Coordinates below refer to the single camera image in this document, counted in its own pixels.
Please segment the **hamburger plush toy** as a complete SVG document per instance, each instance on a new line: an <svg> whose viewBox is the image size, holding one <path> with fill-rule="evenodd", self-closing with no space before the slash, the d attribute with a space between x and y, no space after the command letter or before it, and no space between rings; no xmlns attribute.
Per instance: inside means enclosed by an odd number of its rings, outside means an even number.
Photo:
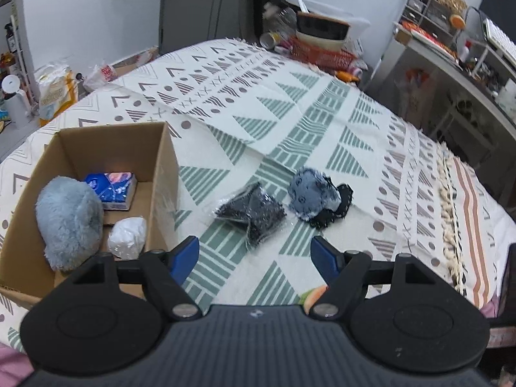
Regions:
<svg viewBox="0 0 516 387"><path fill-rule="evenodd" d="M300 297L299 304L302 306L306 314L310 313L311 308L320 299L320 297L327 291L327 285L316 287L303 293Z"/></svg>

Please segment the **black fabric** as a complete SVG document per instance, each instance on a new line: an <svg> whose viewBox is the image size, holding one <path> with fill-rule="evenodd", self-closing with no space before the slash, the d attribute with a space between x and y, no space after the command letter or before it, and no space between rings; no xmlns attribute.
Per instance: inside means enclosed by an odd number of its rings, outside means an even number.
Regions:
<svg viewBox="0 0 516 387"><path fill-rule="evenodd" d="M250 182L202 208L208 227L201 242L224 253L260 248L290 232L294 216L260 181Z"/></svg>

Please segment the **grey fluffy plush toy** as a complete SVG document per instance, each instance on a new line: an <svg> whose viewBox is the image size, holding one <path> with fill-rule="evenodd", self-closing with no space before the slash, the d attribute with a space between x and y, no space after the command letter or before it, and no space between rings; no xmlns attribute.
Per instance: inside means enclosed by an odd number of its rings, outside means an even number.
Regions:
<svg viewBox="0 0 516 387"><path fill-rule="evenodd" d="M103 207L86 183L54 177L39 192L35 213L44 256L54 271L71 272L98 252Z"/></svg>

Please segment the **white wrapped tissue roll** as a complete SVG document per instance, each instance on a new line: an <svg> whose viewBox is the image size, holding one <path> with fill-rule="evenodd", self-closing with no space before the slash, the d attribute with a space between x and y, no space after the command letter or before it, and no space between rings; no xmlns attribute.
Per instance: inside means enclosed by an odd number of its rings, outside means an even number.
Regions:
<svg viewBox="0 0 516 387"><path fill-rule="evenodd" d="M109 233L108 250L121 260L136 260L145 246L146 235L145 218L124 218L117 221Z"/></svg>

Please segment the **blue denim fabric patch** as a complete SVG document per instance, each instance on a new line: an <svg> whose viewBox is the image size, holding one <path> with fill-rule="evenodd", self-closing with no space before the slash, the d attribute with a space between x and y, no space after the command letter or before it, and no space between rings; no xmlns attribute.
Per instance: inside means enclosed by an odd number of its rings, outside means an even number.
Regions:
<svg viewBox="0 0 516 387"><path fill-rule="evenodd" d="M319 170L302 167L292 177L288 195L290 210L312 228L323 230L347 215L353 190L348 184L336 186Z"/></svg>

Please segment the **blue tissue pack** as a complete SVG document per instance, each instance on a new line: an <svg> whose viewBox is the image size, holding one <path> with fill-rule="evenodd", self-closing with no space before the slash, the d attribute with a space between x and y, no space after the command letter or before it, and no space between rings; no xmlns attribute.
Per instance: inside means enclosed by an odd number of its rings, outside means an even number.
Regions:
<svg viewBox="0 0 516 387"><path fill-rule="evenodd" d="M134 173L92 173L84 182L96 193L105 211L126 212L130 209L137 187Z"/></svg>

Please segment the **brown cardboard box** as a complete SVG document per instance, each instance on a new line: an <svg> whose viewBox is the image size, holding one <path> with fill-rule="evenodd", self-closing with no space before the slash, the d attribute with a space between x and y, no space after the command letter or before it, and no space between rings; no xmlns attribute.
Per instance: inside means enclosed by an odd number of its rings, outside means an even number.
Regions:
<svg viewBox="0 0 516 387"><path fill-rule="evenodd" d="M1 293L30 308L105 249L125 218L144 219L144 251L174 249L177 200L178 161L166 123L60 130L12 210Z"/></svg>

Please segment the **patterned white green blanket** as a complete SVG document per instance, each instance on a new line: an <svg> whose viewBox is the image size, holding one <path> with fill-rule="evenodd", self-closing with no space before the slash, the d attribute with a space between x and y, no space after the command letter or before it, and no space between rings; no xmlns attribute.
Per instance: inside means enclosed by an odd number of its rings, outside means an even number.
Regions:
<svg viewBox="0 0 516 387"><path fill-rule="evenodd" d="M336 248L375 260L410 253L477 308L496 309L515 225L472 167L356 87L229 39L168 53L29 136L1 165L2 233L56 132L154 122L167 125L178 159L168 225L200 241L184 289L202 309L294 303L322 284L308 224L288 217L250 248L213 214L218 201L255 182L287 203L302 167L352 188L347 216L323 231Z"/></svg>

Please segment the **white red plastic bag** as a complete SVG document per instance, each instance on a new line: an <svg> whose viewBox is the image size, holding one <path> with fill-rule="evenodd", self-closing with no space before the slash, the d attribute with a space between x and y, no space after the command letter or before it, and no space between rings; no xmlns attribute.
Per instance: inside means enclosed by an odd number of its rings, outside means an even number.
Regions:
<svg viewBox="0 0 516 387"><path fill-rule="evenodd" d="M116 78L117 72L111 65L96 65L93 71L83 80L83 86L86 92L92 93Z"/></svg>

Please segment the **yellow white snack bag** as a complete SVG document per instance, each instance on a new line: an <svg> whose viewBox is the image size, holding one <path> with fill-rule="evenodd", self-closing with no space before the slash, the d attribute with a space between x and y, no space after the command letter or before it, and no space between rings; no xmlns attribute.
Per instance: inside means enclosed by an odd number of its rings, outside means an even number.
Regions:
<svg viewBox="0 0 516 387"><path fill-rule="evenodd" d="M38 117L41 127L79 99L75 74L63 61L51 62L38 68L35 80L38 85Z"/></svg>

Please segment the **white desk with shelves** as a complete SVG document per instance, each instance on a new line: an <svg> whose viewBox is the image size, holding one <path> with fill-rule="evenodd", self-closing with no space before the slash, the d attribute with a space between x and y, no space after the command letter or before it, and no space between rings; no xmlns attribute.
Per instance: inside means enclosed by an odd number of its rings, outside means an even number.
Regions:
<svg viewBox="0 0 516 387"><path fill-rule="evenodd" d="M372 71L372 75L366 83L364 90L369 95L377 95L386 83L387 76L391 74L396 65L399 63L403 53L414 53L420 58L430 63L432 68L438 71L438 76L442 76L444 80L453 82L474 101L479 103L484 111L488 112L505 130L505 133L515 140L515 123L502 111L502 109L494 102L494 99L482 91L466 73L462 72L458 65L447 59L444 55L433 50L422 40L412 35L411 30L404 28L402 24L393 24L393 38L387 45L387 49L381 56L378 64Z"/></svg>

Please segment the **red plastic basket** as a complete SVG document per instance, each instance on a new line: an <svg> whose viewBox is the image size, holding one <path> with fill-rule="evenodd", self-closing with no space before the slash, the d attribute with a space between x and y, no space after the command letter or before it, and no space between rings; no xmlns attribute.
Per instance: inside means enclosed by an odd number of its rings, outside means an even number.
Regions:
<svg viewBox="0 0 516 387"><path fill-rule="evenodd" d="M333 52L305 43L298 38L290 38L291 55L300 62L329 68L337 71L346 70L356 57L348 51Z"/></svg>

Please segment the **white kettle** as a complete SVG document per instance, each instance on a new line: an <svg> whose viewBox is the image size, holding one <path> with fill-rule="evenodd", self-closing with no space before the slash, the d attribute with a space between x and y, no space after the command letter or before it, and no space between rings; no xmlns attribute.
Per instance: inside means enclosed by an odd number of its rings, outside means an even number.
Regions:
<svg viewBox="0 0 516 387"><path fill-rule="evenodd" d="M32 107L17 75L9 74L2 81L5 107L16 128L24 128L32 119Z"/></svg>

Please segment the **black and cream bowl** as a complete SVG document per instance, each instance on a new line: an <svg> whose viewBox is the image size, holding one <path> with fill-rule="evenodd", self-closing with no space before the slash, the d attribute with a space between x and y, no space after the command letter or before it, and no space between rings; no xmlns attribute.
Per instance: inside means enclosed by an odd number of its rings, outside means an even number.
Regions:
<svg viewBox="0 0 516 387"><path fill-rule="evenodd" d="M350 30L347 22L299 11L296 14L296 37L317 48L340 52Z"/></svg>

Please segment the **dark cabinet door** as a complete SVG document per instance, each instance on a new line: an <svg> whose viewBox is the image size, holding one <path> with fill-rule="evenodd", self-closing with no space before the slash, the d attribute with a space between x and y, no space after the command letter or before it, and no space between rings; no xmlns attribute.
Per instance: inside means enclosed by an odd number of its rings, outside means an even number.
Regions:
<svg viewBox="0 0 516 387"><path fill-rule="evenodd" d="M283 0L161 0L159 53L215 38L255 42L263 34L263 11Z"/></svg>

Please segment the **small drawer organizer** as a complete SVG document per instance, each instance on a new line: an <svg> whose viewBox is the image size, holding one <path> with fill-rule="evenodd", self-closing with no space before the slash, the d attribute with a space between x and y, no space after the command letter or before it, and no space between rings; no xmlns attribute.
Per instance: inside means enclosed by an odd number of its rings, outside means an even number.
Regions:
<svg viewBox="0 0 516 387"><path fill-rule="evenodd" d="M406 0L399 19L424 29L442 44L450 45L457 29L450 22L451 10L438 0Z"/></svg>

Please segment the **white keyboard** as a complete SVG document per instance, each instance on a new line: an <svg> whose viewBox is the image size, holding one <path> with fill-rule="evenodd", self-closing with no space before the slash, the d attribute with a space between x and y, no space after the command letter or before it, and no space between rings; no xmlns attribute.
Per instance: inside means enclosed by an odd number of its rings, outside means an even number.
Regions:
<svg viewBox="0 0 516 387"><path fill-rule="evenodd" d="M484 20L484 32L486 40L491 44L499 55L504 57L509 63L516 66L516 44L511 41L505 32L503 32L489 18Z"/></svg>

